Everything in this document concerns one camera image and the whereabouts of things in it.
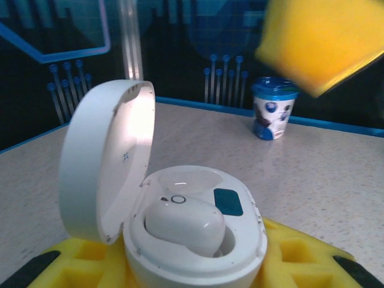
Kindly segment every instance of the earbud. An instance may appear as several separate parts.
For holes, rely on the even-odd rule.
[[[213,257],[224,239],[224,216],[214,205],[197,198],[163,196],[145,211],[145,228],[164,241]]]

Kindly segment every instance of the earbud charging case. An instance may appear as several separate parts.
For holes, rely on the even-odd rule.
[[[200,166],[171,167],[146,177],[154,124],[150,82],[113,80],[87,93],[69,125],[59,167],[66,230],[107,245],[122,233],[140,287],[250,287],[267,237],[248,188],[224,172]],[[144,210],[170,193],[200,198],[223,213],[226,232],[215,257],[194,254],[146,231]]]

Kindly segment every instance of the yogurt cup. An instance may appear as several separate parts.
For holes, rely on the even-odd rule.
[[[261,77],[252,90],[255,134],[263,140],[281,137],[298,96],[297,87],[285,78]]]

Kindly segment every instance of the white tabletop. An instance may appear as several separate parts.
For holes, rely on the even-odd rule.
[[[251,190],[263,216],[353,254],[384,281],[384,139],[289,124],[275,141],[248,117],[157,104],[149,172],[198,164]],[[0,155],[0,283],[68,237],[58,209],[67,128]]]

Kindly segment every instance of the yellow sponge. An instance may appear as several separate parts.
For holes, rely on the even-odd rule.
[[[384,0],[269,0],[256,57],[318,97],[384,55]]]
[[[264,218],[268,251],[252,288],[360,288],[332,258],[343,250]],[[46,250],[56,258],[29,288],[139,288],[120,238],[111,246],[70,238]]]

